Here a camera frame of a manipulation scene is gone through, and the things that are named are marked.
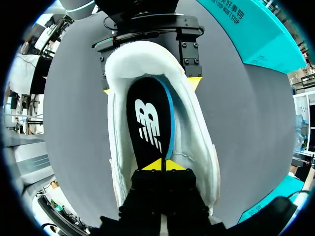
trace metal frame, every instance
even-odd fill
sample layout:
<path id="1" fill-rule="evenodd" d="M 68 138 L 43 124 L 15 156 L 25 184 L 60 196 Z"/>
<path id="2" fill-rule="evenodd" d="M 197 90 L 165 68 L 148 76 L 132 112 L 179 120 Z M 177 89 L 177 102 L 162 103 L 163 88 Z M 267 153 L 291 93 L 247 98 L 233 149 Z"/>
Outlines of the metal frame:
<path id="1" fill-rule="evenodd" d="M 196 39 L 203 35 L 204 28 L 199 25 L 194 16 L 179 14 L 158 14 L 132 18 L 128 22 L 117 25 L 118 31 L 92 47 L 101 53 L 100 64 L 103 75 L 103 90 L 109 89 L 106 81 L 106 58 L 121 44 L 158 37 L 162 33 L 176 32 L 179 41 L 180 64 L 187 77 L 202 77 L 202 67 L 199 61 L 198 43 Z"/>

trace black insole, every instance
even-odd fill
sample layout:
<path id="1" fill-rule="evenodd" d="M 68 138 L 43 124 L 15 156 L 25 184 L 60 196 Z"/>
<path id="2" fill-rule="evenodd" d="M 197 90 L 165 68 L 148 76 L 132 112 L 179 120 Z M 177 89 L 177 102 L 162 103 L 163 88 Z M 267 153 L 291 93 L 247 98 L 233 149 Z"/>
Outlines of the black insole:
<path id="1" fill-rule="evenodd" d="M 166 157 L 172 136 L 172 102 L 155 78 L 141 78 L 127 94 L 127 121 L 139 169 Z"/>

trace white sneaker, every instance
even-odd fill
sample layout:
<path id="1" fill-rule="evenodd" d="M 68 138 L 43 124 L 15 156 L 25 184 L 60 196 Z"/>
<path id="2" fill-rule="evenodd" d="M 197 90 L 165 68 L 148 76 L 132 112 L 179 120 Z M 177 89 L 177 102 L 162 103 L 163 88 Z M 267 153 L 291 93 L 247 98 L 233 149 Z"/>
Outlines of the white sneaker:
<path id="1" fill-rule="evenodd" d="M 131 176 L 137 169 L 126 116 L 128 90 L 141 76 L 162 75 L 170 86 L 175 112 L 175 141 L 170 159 L 193 170 L 200 195 L 212 214 L 220 193 L 217 153 L 197 97 L 176 58 L 156 43 L 137 41 L 115 50 L 107 59 L 105 71 L 110 87 L 108 132 L 118 206 L 124 203 Z"/>

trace white wall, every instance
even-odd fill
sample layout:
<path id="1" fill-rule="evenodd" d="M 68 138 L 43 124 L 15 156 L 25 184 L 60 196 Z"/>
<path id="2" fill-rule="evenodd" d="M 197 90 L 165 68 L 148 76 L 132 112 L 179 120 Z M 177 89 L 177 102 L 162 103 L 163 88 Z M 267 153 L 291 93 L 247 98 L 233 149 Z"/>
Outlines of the white wall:
<path id="1" fill-rule="evenodd" d="M 49 19 L 53 16 L 52 13 L 46 13 L 46 14 L 42 14 L 36 21 L 37 24 L 45 27 L 45 24 L 47 23 L 47 21 L 49 21 Z"/>

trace new balance logo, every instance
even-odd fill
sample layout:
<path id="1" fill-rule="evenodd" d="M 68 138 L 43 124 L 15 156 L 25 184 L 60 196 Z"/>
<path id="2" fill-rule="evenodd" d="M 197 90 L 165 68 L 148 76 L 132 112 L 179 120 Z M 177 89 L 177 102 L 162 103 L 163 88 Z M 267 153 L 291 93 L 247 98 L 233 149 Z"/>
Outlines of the new balance logo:
<path id="1" fill-rule="evenodd" d="M 137 99 L 134 102 L 136 109 L 137 121 L 142 124 L 142 128 L 139 128 L 140 138 L 148 142 L 148 135 L 152 145 L 155 144 L 157 149 L 162 153 L 161 142 L 158 140 L 159 137 L 159 126 L 158 126 L 158 114 L 156 109 L 151 103 L 144 103 Z"/>

